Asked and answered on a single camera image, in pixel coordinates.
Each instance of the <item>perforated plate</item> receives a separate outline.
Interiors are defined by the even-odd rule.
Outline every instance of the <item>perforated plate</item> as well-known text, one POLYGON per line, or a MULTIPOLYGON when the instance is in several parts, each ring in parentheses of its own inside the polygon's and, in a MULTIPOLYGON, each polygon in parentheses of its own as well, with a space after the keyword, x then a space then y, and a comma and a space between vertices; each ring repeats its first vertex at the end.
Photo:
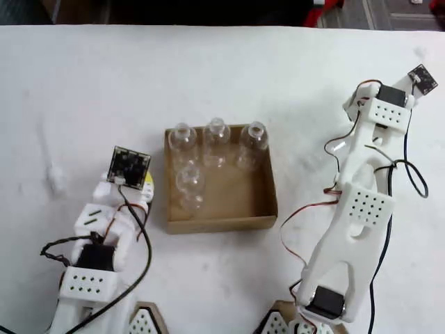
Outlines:
POLYGON ((68 267, 60 296, 105 303, 113 298, 117 286, 118 274, 113 271, 68 267))
POLYGON ((261 334, 287 334, 289 327, 279 312, 272 312, 261 334))
POLYGON ((410 121, 410 111, 385 101, 373 98, 368 101, 360 112, 365 118, 378 124, 392 127, 405 133, 410 121))
POLYGON ((158 334, 148 310, 140 308, 128 327, 128 334, 158 334))
POLYGON ((343 212, 365 226, 387 224, 394 210, 394 199, 347 183, 342 195, 343 212))

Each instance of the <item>red object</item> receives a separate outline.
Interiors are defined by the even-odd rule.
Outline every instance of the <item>red object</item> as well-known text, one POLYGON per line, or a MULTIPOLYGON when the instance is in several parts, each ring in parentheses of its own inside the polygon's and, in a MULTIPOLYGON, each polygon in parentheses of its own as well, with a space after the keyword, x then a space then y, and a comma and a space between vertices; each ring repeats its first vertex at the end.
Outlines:
POLYGON ((303 26, 314 28, 317 25, 318 18, 325 12, 335 6, 342 8, 345 0, 325 0, 325 5, 322 8, 314 8, 306 16, 305 23, 303 26))

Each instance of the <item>black cable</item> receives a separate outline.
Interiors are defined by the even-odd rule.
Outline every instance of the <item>black cable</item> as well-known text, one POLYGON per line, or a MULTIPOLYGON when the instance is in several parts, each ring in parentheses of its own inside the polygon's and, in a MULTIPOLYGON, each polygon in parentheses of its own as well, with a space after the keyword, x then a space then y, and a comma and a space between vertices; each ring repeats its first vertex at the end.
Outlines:
MULTIPOLYGON (((397 168, 397 164, 405 164, 405 166, 409 166, 409 167, 411 167, 414 170, 414 172, 417 174, 417 177, 420 179, 420 181, 421 181, 421 183, 423 185, 424 192, 423 193, 420 192, 420 190, 417 187, 417 185, 415 184, 414 180, 412 179, 412 177, 410 177, 410 181, 411 181, 413 187, 417 190, 417 192, 419 193, 419 195, 422 198, 428 197, 428 185, 426 184, 425 179, 423 178, 422 174, 419 172, 417 167, 415 165, 413 165, 412 163, 410 163, 406 159, 398 159, 398 160, 395 160, 394 163, 392 165, 390 165, 390 166, 376 168, 375 172, 378 171, 378 170, 386 169, 386 168, 389 169, 388 170, 388 176, 387 176, 388 195, 392 196, 392 173, 393 173, 394 169, 397 168)), ((391 238, 391 229, 392 229, 392 215, 391 215, 391 217, 389 218, 389 221, 388 221, 387 234, 386 234, 386 237, 385 237, 385 242, 383 244, 382 252, 381 252, 379 260, 378 260, 378 265, 377 265, 377 268, 375 269, 374 276, 373 276, 373 278, 371 280, 371 284, 369 285, 369 295, 370 295, 370 298, 371 298, 371 318, 369 319, 368 334, 372 334, 372 332, 373 332, 374 319, 375 319, 375 300, 374 300, 374 284, 373 283, 374 283, 375 277, 377 276, 378 271, 380 270, 380 267, 382 266, 383 259, 385 258, 385 255, 387 254, 388 246, 389 246, 389 240, 391 238)))
POLYGON ((49 258, 50 260, 62 262, 65 267, 68 267, 71 265, 71 262, 65 256, 63 256, 62 254, 52 255, 52 254, 47 253, 47 250, 55 245, 60 245, 60 244, 64 244, 69 241, 76 241, 76 240, 81 240, 81 239, 89 239, 94 243, 100 243, 100 242, 102 242, 101 238, 102 237, 100 237, 96 232, 91 232, 90 235, 83 235, 80 237, 70 237, 70 238, 60 239, 60 240, 57 240, 54 242, 49 242, 42 248, 42 250, 40 251, 40 255, 43 255, 43 256, 49 258))
MULTIPOLYGON (((414 87, 415 86, 416 86, 416 83, 413 82, 412 83, 412 87, 411 87, 411 95, 414 95, 414 87)), ((410 129, 411 117, 412 117, 412 109, 410 111, 410 120, 408 120, 408 126, 407 126, 407 129, 406 129, 406 134, 405 134, 405 137, 403 139, 403 158, 404 158, 405 161, 408 161, 408 130, 410 129)), ((422 198, 427 198, 428 197, 428 187, 426 187, 425 188, 425 192, 422 193, 420 191, 420 189, 418 188, 416 182, 414 182, 414 180, 412 178, 412 175, 411 175, 411 172, 410 172, 410 169, 408 167, 409 167, 409 165, 405 164, 405 170, 406 170, 406 173, 408 174, 408 178, 410 179, 412 186, 414 187, 414 189, 416 189, 417 193, 422 198)))
POLYGON ((132 292, 138 284, 142 281, 142 279, 145 277, 145 274, 148 272, 148 269, 150 267, 150 264, 152 263, 152 244, 150 243, 150 239, 148 237, 147 232, 144 229, 144 226, 142 222, 140 221, 138 215, 135 213, 133 207, 131 206, 130 202, 127 200, 125 195, 122 193, 121 186, 118 186, 118 191, 120 195, 124 198, 125 205, 128 207, 128 210, 130 211, 131 215, 135 218, 136 222, 139 225, 139 228, 142 230, 142 234, 144 236, 145 242, 147 243, 147 250, 148 250, 148 256, 147 256, 147 264, 145 265, 145 268, 143 272, 139 275, 138 279, 134 281, 132 285, 130 285, 123 293, 121 293, 118 297, 113 299, 110 303, 105 305, 103 308, 101 308, 99 311, 97 311, 95 314, 90 315, 88 318, 84 319, 80 324, 75 326, 74 328, 70 329, 66 334, 73 334, 77 332, 79 329, 83 328, 90 322, 92 322, 94 319, 100 317, 102 314, 104 314, 106 311, 108 311, 110 308, 112 308, 114 305, 119 303, 127 294, 132 292))
POLYGON ((10 331, 7 328, 4 328, 2 325, 0 325, 0 331, 6 334, 15 334, 13 331, 10 331))

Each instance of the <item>wire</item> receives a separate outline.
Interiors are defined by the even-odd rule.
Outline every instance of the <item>wire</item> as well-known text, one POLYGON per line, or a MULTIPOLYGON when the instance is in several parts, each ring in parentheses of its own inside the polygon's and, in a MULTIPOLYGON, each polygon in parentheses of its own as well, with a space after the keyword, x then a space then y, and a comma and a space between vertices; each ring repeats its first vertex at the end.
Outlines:
POLYGON ((60 240, 57 240, 54 242, 49 242, 42 248, 42 250, 40 251, 40 255, 43 255, 43 256, 49 258, 50 260, 62 262, 65 267, 68 267, 71 265, 71 262, 65 256, 63 256, 61 254, 60 255, 52 255, 50 253, 47 253, 47 250, 49 250, 52 246, 55 246, 55 245, 60 245, 60 244, 64 244, 69 241, 76 241, 76 240, 81 240, 81 239, 88 239, 88 240, 91 240, 93 243, 101 243, 103 241, 103 238, 101 238, 96 232, 91 232, 90 235, 83 235, 80 237, 70 237, 70 238, 60 239, 60 240))
POLYGON ((338 173, 340 173, 340 161, 339 161, 339 158, 337 158, 337 156, 336 156, 335 154, 329 152, 329 151, 327 150, 327 146, 328 146, 329 144, 331 144, 333 141, 339 141, 340 139, 345 139, 345 138, 349 137, 350 134, 354 131, 355 126, 357 125, 357 123, 358 123, 358 121, 359 121, 359 117, 360 117, 360 111, 358 111, 358 113, 357 113, 357 118, 356 118, 355 121, 354 121, 354 125, 353 125, 353 127, 351 127, 351 129, 349 130, 349 132, 348 132, 347 134, 345 134, 345 135, 343 135, 343 136, 340 136, 340 137, 336 137, 336 138, 333 138, 333 139, 328 140, 328 141, 326 142, 325 146, 323 147, 323 149, 325 150, 326 153, 328 153, 331 157, 334 157, 334 158, 335 158, 335 161, 336 161, 336 163, 337 163, 337 172, 338 172, 338 173))
MULTIPOLYGON (((417 167, 414 164, 412 164, 411 162, 409 162, 408 160, 405 160, 405 159, 395 160, 394 163, 392 165, 390 165, 390 166, 379 167, 379 168, 376 168, 374 170, 374 172, 376 172, 378 170, 382 170, 382 169, 386 169, 386 168, 389 169, 388 170, 388 176, 387 176, 388 195, 392 196, 392 173, 393 173, 394 169, 397 168, 397 164, 405 164, 405 166, 409 166, 409 167, 411 167, 414 170, 414 172, 416 173, 417 177, 421 180, 421 183, 422 183, 423 189, 424 189, 424 193, 422 193, 419 190, 419 188, 416 186, 416 184, 414 183, 412 178, 410 178, 410 181, 411 181, 412 185, 414 186, 414 188, 417 190, 417 193, 422 198, 428 197, 428 185, 427 185, 425 179, 423 178, 422 174, 419 172, 419 170, 417 169, 417 167)), ((371 318, 369 319, 368 334, 372 334, 372 332, 373 332, 374 319, 375 319, 374 279, 377 276, 377 273, 379 272, 380 267, 382 266, 383 259, 385 258, 385 255, 387 254, 388 246, 389 246, 389 240, 391 239, 391 229, 392 229, 392 215, 391 215, 391 218, 389 218, 389 221, 388 221, 387 234, 386 234, 386 237, 385 237, 385 242, 383 244, 382 252, 381 252, 379 260, 378 260, 377 268, 375 269, 374 276, 373 276, 373 278, 371 280, 371 284, 369 285, 369 295, 370 295, 370 298, 371 298, 371 318)))
MULTIPOLYGON (((137 204, 137 203, 130 203, 130 204, 131 204, 132 207, 137 207, 137 208, 141 209, 141 210, 144 212, 144 216, 145 216, 145 217, 144 217, 144 225, 143 225, 143 226, 145 227, 145 224, 146 224, 147 219, 148 219, 148 215, 149 215, 149 213, 150 213, 151 203, 148 203, 148 210, 147 210, 147 212, 145 212, 145 209, 144 209, 144 207, 143 207, 142 205, 139 205, 139 204, 137 204)), ((126 204, 122 204, 122 205, 120 205, 120 206, 118 207, 118 209, 116 210, 116 212, 120 211, 120 210, 121 210, 123 207, 125 207, 125 206, 127 206, 127 205, 126 205, 126 204)), ((108 224, 108 226, 107 226, 107 228, 106 228, 106 230, 105 230, 104 240, 105 240, 106 237, 108 236, 108 233, 110 232, 110 228, 111 228, 111 226, 114 224, 114 220, 115 220, 116 212, 114 213, 114 215, 113 215, 113 219, 111 219, 110 223, 108 224)), ((136 237, 136 241, 139 240, 139 236, 140 236, 140 234, 141 234, 141 232, 139 232, 138 236, 136 237)))
MULTIPOLYGON (((147 220, 148 220, 148 216, 150 215, 150 211, 152 210, 152 203, 151 202, 147 203, 147 206, 148 206, 147 213, 145 214, 145 220, 144 220, 144 225, 143 225, 144 229, 145 229, 145 226, 147 225, 147 220)), ((141 234, 142 234, 142 230, 139 231, 138 236, 136 237, 136 241, 139 241, 139 237, 141 234)))
POLYGON ((139 219, 139 216, 135 213, 131 203, 127 200, 125 195, 122 193, 121 186, 118 186, 118 191, 122 198, 124 198, 125 205, 128 207, 128 210, 130 211, 131 215, 135 218, 136 222, 139 225, 139 228, 142 231, 142 234, 144 236, 145 242, 147 243, 147 264, 145 265, 145 268, 143 272, 139 275, 139 277, 134 281, 132 285, 130 285, 123 293, 121 293, 118 297, 113 299, 110 303, 105 305, 103 308, 101 308, 99 311, 97 311, 95 314, 90 315, 88 318, 84 319, 80 324, 75 326, 74 328, 70 329, 66 334, 73 334, 77 332, 79 329, 83 328, 90 322, 92 322, 94 319, 100 317, 102 314, 104 314, 106 311, 108 311, 110 308, 112 308, 114 305, 119 303, 123 298, 125 298, 126 295, 128 295, 130 292, 132 292, 138 284, 142 281, 142 279, 145 277, 145 274, 148 272, 148 269, 150 268, 150 264, 152 263, 152 244, 150 242, 150 239, 148 237, 147 232, 143 228, 143 224, 139 219))
MULTIPOLYGON (((413 83, 412 83, 412 87, 411 87, 411 95, 414 94, 414 87, 415 87, 415 86, 416 86, 416 82, 413 81, 413 83)), ((404 137, 404 139, 403 139, 403 158, 404 158, 405 161, 408 161, 408 130, 410 129, 411 117, 412 117, 412 109, 411 109, 411 111, 410 111, 410 119, 408 120, 408 126, 407 126, 407 129, 406 129, 405 137, 404 137)), ((408 166, 409 166, 408 164, 405 164, 405 170, 406 170, 406 173, 407 173, 407 175, 408 175, 408 178, 409 178, 410 181, 411 181, 412 186, 416 189, 417 193, 418 193, 422 198, 428 198, 428 187, 425 188, 425 192, 424 192, 424 193, 422 193, 422 192, 419 190, 419 188, 418 188, 416 182, 414 182, 414 180, 413 180, 413 178, 412 178, 412 175, 411 175, 411 172, 410 172, 410 169, 408 168, 408 166)))
POLYGON ((365 80, 365 81, 362 81, 361 83, 359 83, 359 84, 357 85, 357 87, 356 87, 354 93, 353 93, 353 96, 352 96, 351 99, 350 99, 350 102, 349 102, 349 105, 348 105, 348 109, 349 109, 350 106, 353 105, 354 100, 355 100, 355 98, 357 97, 357 92, 358 92, 360 86, 361 86, 361 85, 364 85, 364 84, 368 84, 368 83, 370 83, 370 82, 377 82, 377 83, 379 83, 380 85, 383 84, 380 80, 377 80, 377 79, 369 79, 369 80, 365 80))
POLYGON ((0 331, 6 334, 15 334, 13 331, 10 331, 9 329, 3 327, 2 325, 0 325, 0 331))
POLYGON ((285 249, 286 249, 288 252, 290 252, 290 254, 293 254, 293 255, 295 255, 296 257, 298 257, 300 260, 302 260, 303 263, 305 264, 305 266, 307 266, 307 262, 306 262, 306 260, 303 259, 301 256, 299 256, 299 254, 297 254, 297 253, 295 253, 293 250, 291 250, 291 249, 290 249, 288 246, 286 246, 286 244, 284 243, 284 241, 283 241, 283 233, 282 233, 282 230, 283 230, 284 225, 286 225, 286 223, 287 223, 292 217, 294 217, 296 214, 299 214, 301 211, 303 211, 304 209, 306 209, 306 208, 308 208, 308 207, 318 207, 318 206, 321 206, 321 205, 334 205, 334 204, 337 204, 338 202, 339 202, 338 200, 332 200, 332 201, 330 201, 330 202, 318 202, 318 203, 312 203, 312 204, 305 205, 304 207, 301 207, 300 209, 298 209, 298 210, 296 210, 294 213, 292 213, 289 217, 287 217, 287 219, 283 222, 283 224, 281 224, 281 226, 280 226, 280 240, 281 240, 282 245, 285 247, 285 249))

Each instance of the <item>red wire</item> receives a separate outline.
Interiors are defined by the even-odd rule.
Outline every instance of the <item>red wire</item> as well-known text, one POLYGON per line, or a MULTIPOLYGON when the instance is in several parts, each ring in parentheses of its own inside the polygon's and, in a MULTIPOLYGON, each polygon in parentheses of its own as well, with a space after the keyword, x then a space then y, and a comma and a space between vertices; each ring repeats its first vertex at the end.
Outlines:
POLYGON ((305 259, 303 259, 301 256, 299 256, 299 254, 295 253, 293 250, 291 250, 288 246, 286 246, 286 244, 283 241, 283 234, 282 234, 282 229, 284 227, 284 225, 286 225, 286 223, 292 218, 294 217, 296 214, 299 214, 301 211, 303 211, 304 209, 308 208, 308 207, 318 207, 321 205, 334 205, 337 204, 339 202, 339 200, 332 200, 329 202, 318 202, 318 203, 312 203, 312 204, 308 204, 305 205, 304 207, 301 207, 300 209, 298 209, 297 211, 295 211, 294 213, 292 213, 289 217, 287 217, 287 219, 283 222, 283 224, 281 224, 280 226, 280 240, 281 243, 283 245, 283 247, 285 247, 285 249, 290 252, 290 254, 295 255, 296 257, 298 257, 300 260, 303 261, 303 263, 305 264, 305 266, 307 266, 307 262, 305 261, 305 259))

